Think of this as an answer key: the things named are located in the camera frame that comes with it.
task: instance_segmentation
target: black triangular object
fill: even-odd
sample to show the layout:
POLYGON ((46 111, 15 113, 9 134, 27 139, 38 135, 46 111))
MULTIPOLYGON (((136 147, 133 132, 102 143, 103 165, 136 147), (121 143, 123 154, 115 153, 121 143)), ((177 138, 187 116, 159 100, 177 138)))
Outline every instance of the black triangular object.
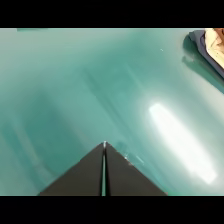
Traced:
POLYGON ((107 196, 166 196, 108 143, 105 161, 107 196))
POLYGON ((47 187, 40 196, 101 196, 103 143, 47 187))

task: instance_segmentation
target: folded clothing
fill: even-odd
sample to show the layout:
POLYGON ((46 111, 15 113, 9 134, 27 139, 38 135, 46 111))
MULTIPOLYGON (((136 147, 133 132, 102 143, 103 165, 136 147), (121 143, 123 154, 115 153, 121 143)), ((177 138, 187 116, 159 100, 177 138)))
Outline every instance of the folded clothing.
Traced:
POLYGON ((205 29, 205 45, 208 54, 224 69, 224 44, 213 28, 205 29))
POLYGON ((208 54, 205 44, 205 31, 195 30, 189 33, 190 39, 196 43, 199 53, 212 65, 212 67, 224 78, 224 69, 208 54))

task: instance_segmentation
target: beige fabric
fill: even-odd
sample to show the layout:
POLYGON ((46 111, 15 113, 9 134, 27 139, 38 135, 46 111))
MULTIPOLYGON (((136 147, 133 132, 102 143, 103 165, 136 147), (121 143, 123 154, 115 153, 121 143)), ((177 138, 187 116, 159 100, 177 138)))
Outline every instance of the beige fabric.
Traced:
POLYGON ((213 28, 205 29, 205 44, 208 54, 224 69, 224 43, 213 28))

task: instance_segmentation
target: navy cloth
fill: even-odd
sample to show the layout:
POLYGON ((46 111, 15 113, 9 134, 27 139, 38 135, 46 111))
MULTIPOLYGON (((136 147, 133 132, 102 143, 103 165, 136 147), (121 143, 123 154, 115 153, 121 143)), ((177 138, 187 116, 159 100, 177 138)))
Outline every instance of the navy cloth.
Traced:
POLYGON ((199 53, 211 64, 211 66, 224 78, 224 69, 208 54, 205 45, 205 31, 195 30, 189 33, 190 39, 196 43, 199 53))

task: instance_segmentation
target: teal table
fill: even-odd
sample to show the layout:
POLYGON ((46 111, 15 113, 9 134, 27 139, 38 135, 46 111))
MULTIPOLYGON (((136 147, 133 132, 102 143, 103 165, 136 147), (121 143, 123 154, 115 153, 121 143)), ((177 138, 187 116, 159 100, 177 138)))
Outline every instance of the teal table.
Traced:
POLYGON ((194 29, 0 36, 0 195, 37 195, 108 141, 168 195, 224 195, 224 82, 194 29))

